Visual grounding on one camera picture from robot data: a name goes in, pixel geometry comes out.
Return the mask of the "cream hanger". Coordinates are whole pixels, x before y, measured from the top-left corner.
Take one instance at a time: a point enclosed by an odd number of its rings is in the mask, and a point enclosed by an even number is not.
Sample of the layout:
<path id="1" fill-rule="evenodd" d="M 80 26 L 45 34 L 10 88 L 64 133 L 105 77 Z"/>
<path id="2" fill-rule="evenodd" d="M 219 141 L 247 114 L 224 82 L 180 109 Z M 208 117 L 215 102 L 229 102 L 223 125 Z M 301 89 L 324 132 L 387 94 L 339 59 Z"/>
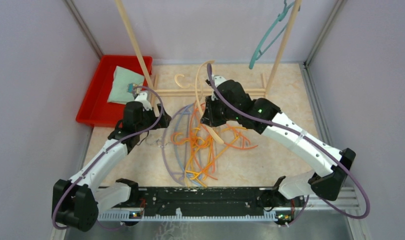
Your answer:
<path id="1" fill-rule="evenodd" d="M 185 76 L 181 73 L 176 74 L 174 76 L 174 81 L 176 83 L 177 86 L 179 86 L 182 89 L 189 89 L 191 87 L 194 88 L 194 95 L 195 95 L 195 102 L 197 105 L 197 109 L 200 113 L 200 116 L 202 117 L 204 114 L 204 111 L 202 109 L 202 100 L 204 100 L 204 87 L 203 87 L 203 83 L 202 81 L 199 79 L 199 75 L 200 75 L 200 71 L 204 66 L 207 66 L 207 64 L 213 64 L 215 63 L 215 60 L 208 60 L 204 63 L 202 63 L 197 70 L 197 73 L 195 75 L 195 81 L 194 84 L 188 84 L 188 85 L 182 85 L 179 82 L 179 77 L 184 78 Z M 207 126 L 206 127 L 207 132 L 209 133 L 209 135 L 213 138 L 213 140 L 220 144 L 223 145 L 225 142 L 224 140 L 215 132 L 215 130 L 212 127 Z"/>

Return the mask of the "teal hanger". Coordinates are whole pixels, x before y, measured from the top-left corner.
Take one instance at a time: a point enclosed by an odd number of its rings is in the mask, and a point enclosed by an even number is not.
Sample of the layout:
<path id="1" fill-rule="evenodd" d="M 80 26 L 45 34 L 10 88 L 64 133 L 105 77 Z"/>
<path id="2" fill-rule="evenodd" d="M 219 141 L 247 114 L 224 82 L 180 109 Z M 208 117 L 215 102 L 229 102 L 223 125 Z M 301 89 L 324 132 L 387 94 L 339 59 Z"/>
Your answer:
<path id="1" fill-rule="evenodd" d="M 282 29 L 270 40 L 270 42 L 266 43 L 266 41 L 269 39 L 270 35 L 272 34 L 276 26 L 286 19 L 286 17 L 289 15 L 289 12 L 294 8 L 295 4 L 296 0 L 292 2 L 288 2 L 287 0 L 283 1 L 282 11 L 277 15 L 276 19 L 273 21 L 273 23 L 269 26 L 264 35 L 261 37 L 260 41 L 258 42 L 257 46 L 255 47 L 251 55 L 248 64 L 248 68 L 250 70 L 254 68 L 256 62 L 269 50 L 269 48 L 279 39 L 279 37 L 281 37 L 285 33 L 285 30 L 287 30 L 289 25 L 289 20 L 282 26 Z"/>

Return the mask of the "orange hanger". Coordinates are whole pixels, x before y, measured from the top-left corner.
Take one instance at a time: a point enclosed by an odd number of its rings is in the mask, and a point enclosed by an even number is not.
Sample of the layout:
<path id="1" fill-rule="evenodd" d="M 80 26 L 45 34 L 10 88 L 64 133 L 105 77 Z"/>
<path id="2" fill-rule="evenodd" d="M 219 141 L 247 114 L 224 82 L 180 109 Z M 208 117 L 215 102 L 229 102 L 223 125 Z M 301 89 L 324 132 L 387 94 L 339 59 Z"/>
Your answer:
<path id="1" fill-rule="evenodd" d="M 224 153 L 224 149 L 222 151 L 216 150 L 214 139 L 211 136 L 207 135 L 206 138 L 201 138 L 200 136 L 198 136 L 198 132 L 201 130 L 201 128 L 203 128 L 206 133 L 208 133 L 208 130 L 202 127 L 200 124 L 196 127 L 193 127 L 196 109 L 192 104 L 186 105 L 183 110 L 179 110 L 177 113 L 179 117 L 176 125 L 174 126 L 174 131 L 170 135 L 170 141 L 172 144 L 174 144 L 175 154 L 177 155 L 178 159 L 180 159 L 178 146 L 182 145 L 184 145 L 183 160 L 185 162 L 189 159 L 194 159 L 195 157 L 197 158 L 197 160 L 199 160 L 201 158 L 199 152 L 200 149 L 210 149 L 209 161 L 211 161 L 211 159 L 214 160 L 219 158 Z M 187 125 L 186 131 L 185 133 L 183 133 L 179 131 L 179 126 L 181 124 L 182 118 L 186 115 L 188 115 Z"/>
<path id="2" fill-rule="evenodd" d="M 197 106 L 193 105 L 193 107 L 195 108 L 196 113 L 192 126 L 197 127 L 198 125 L 201 125 L 203 128 L 207 129 L 206 128 L 207 126 L 197 122 L 199 111 Z M 201 135 L 202 134 L 209 135 L 209 133 L 205 132 L 203 128 L 200 129 L 199 133 Z M 246 129 L 243 127 L 227 124 L 225 127 L 212 127 L 212 128 L 224 141 L 224 144 L 216 143 L 216 145 L 224 146 L 223 148 L 224 150 L 232 148 L 244 151 L 244 150 L 252 150 L 258 147 L 257 144 L 252 143 L 251 140 L 244 135 Z"/>

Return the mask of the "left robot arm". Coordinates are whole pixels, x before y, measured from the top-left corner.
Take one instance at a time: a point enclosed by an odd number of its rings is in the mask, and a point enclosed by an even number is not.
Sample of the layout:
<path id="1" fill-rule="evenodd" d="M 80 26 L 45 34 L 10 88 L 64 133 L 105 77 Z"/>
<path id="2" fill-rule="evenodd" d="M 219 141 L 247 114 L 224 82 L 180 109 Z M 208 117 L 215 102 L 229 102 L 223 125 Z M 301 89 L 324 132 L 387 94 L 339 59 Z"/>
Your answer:
<path id="1" fill-rule="evenodd" d="M 123 118 L 117 122 L 102 149 L 79 172 L 68 180 L 59 179 L 53 186 L 52 224 L 56 229 L 68 227 L 89 231 L 99 213 L 115 206 L 141 204 L 137 182 L 120 178 L 112 186 L 100 189 L 102 181 L 140 142 L 140 135 L 167 128 L 171 117 L 163 104 L 157 105 L 159 116 L 147 100 L 128 102 Z"/>

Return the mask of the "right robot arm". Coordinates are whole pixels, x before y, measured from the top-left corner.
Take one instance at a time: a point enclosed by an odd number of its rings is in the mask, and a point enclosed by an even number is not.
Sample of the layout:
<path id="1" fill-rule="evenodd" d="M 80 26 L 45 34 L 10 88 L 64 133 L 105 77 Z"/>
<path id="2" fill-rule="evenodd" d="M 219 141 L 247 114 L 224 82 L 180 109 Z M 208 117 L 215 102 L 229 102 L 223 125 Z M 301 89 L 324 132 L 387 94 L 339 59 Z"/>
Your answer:
<path id="1" fill-rule="evenodd" d="M 278 206 L 285 206 L 291 199 L 315 194 L 335 201 L 341 191 L 347 169 L 355 159 L 350 148 L 339 150 L 295 124 L 281 109 L 266 98 L 251 99 L 242 85 L 220 75 L 206 80 L 216 90 L 205 98 L 205 110 L 200 122 L 218 127 L 228 121 L 236 121 L 242 127 L 276 140 L 310 165 L 312 171 L 296 176 L 282 177 L 272 192 L 272 200 Z"/>

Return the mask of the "purple hanger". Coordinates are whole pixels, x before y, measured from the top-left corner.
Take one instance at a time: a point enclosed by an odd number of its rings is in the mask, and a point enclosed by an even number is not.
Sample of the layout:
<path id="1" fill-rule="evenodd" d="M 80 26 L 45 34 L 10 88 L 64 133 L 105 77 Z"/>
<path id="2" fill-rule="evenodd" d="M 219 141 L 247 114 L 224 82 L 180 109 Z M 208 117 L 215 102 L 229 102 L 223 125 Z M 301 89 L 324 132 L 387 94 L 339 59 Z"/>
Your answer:
<path id="1" fill-rule="evenodd" d="M 157 138 L 154 143 L 147 143 L 148 145 L 155 145 L 161 150 L 162 162 L 168 176 L 178 185 L 185 186 L 185 176 L 183 161 L 180 160 L 178 147 L 175 146 L 169 139 L 173 132 L 180 129 L 181 121 L 184 117 L 190 116 L 190 108 L 193 104 L 186 104 L 181 107 L 176 113 L 173 114 L 173 126 L 164 129 L 161 136 Z"/>

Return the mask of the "yellow hanger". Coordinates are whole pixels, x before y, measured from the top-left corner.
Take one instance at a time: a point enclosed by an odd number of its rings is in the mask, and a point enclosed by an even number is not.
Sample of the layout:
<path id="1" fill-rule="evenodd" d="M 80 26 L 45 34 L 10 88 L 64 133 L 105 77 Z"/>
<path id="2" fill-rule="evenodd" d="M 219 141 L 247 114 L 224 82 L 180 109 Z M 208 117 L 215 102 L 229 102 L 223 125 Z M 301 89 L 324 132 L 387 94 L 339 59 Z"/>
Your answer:
<path id="1" fill-rule="evenodd" d="M 188 127 L 188 133 L 182 139 L 178 137 L 182 132 L 175 131 L 170 136 L 171 142 L 176 145 L 189 144 L 190 154 L 184 160 L 183 173 L 185 184 L 193 183 L 205 187 L 207 178 L 216 180 L 216 163 L 228 149 L 250 150 L 256 147 L 243 134 L 246 128 L 227 124 L 225 128 L 215 130 L 199 124 Z"/>
<path id="2" fill-rule="evenodd" d="M 198 136 L 201 138 L 206 138 L 207 136 L 211 137 L 209 134 L 200 134 L 198 132 Z M 220 150 L 217 148 L 217 144 L 215 143 L 216 150 L 220 152 Z M 184 173 L 185 176 L 188 180 L 188 182 L 193 183 L 194 185 L 200 186 L 200 187 L 207 187 L 207 181 L 208 180 L 213 180 L 217 181 L 219 178 L 217 176 L 217 168 L 218 168 L 218 159 L 209 159 L 210 155 L 210 149 L 205 148 L 205 149 L 200 149 L 200 159 L 197 160 L 197 157 L 194 159 L 189 158 L 184 166 Z"/>

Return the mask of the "wooden hanger rack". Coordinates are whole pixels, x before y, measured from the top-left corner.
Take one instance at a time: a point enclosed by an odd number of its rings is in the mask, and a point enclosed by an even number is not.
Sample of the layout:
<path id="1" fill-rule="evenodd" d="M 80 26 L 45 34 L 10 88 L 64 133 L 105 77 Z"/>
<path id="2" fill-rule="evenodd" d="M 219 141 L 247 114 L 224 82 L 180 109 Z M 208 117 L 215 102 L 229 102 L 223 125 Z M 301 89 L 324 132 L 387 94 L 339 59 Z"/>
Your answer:
<path id="1" fill-rule="evenodd" d="M 147 85 L 149 86 L 149 88 L 152 90 L 155 90 L 155 92 L 159 95 L 161 95 L 161 94 L 164 94 L 166 96 L 171 95 L 172 97 L 186 97 L 186 96 L 195 95 L 196 102 L 199 104 L 200 101 L 203 99 L 202 97 L 207 95 L 209 92 L 207 89 L 206 90 L 204 89 L 203 83 L 199 79 L 199 74 L 200 74 L 199 71 L 197 71 L 196 76 L 195 76 L 195 84 L 191 84 L 188 86 L 180 85 L 179 87 L 181 88 L 181 90 L 179 90 L 179 89 L 157 89 L 156 87 L 154 87 L 153 81 L 150 77 L 148 68 L 145 64 L 143 55 L 140 51 L 139 44 L 137 42 L 134 30 L 132 28 L 132 24 L 131 24 L 128 14 L 125 10 L 124 4 L 121 0 L 115 0 L 114 2 L 116 4 L 117 10 L 121 17 L 121 20 L 125 26 L 129 40 L 131 42 L 131 45 L 132 45 L 135 55 L 137 57 L 139 66 L 143 72 L 144 79 L 147 82 Z M 282 59 L 283 53 L 285 51 L 286 45 L 287 45 L 289 37 L 291 35 L 292 28 L 294 26 L 298 12 L 300 10 L 301 3 L 302 2 L 300 0 L 296 0 L 292 4 L 287 4 L 287 2 L 284 1 L 285 7 L 284 7 L 282 13 L 276 18 L 275 22 L 272 24 L 271 27 L 273 28 L 280 20 L 285 18 L 289 9 L 292 9 L 292 11 L 291 11 L 287 24 L 283 27 L 282 31 L 277 35 L 279 37 L 281 34 L 283 34 L 283 38 L 281 40 L 279 49 L 277 51 L 272 70 L 270 72 L 267 82 L 265 83 L 264 88 L 253 89 L 250 91 L 251 93 L 261 93 L 264 96 L 266 96 L 270 92 L 270 89 L 272 87 L 273 81 L 275 79 L 276 73 L 279 68 L 280 60 Z"/>

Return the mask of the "light green cloth pouch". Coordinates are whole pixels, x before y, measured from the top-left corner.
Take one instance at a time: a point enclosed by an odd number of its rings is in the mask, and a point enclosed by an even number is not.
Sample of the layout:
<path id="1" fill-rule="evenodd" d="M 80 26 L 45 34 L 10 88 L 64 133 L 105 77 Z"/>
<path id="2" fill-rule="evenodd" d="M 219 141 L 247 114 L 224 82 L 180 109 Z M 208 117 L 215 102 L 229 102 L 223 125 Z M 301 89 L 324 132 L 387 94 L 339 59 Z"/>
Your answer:
<path id="1" fill-rule="evenodd" d="M 127 68 L 116 66 L 113 73 L 112 88 L 107 102 L 125 105 L 135 99 L 134 87 L 142 86 L 145 77 Z"/>

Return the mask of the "red plastic tray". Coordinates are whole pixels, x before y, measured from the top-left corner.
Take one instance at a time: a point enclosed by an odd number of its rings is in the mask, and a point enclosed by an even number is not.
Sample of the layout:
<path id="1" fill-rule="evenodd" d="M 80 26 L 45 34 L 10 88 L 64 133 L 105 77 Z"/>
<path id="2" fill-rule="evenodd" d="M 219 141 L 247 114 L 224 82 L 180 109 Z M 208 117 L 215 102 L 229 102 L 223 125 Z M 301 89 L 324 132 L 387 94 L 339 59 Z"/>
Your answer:
<path id="1" fill-rule="evenodd" d="M 117 66 L 143 74 L 138 58 L 134 55 L 104 55 L 82 100 L 76 122 L 91 127 L 113 128 L 123 117 L 124 105 L 108 102 Z"/>

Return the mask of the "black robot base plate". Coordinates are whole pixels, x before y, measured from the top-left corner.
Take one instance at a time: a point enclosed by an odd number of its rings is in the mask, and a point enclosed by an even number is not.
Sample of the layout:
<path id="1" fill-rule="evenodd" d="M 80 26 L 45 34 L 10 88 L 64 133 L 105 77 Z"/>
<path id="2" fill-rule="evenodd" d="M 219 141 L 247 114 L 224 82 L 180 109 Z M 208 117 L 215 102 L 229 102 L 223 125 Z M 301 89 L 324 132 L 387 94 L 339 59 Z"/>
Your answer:
<path id="1" fill-rule="evenodd" d="M 139 187 L 116 208 L 137 208 L 145 217 L 255 217 L 284 207 L 302 207 L 304 200 L 285 199 L 273 187 Z"/>

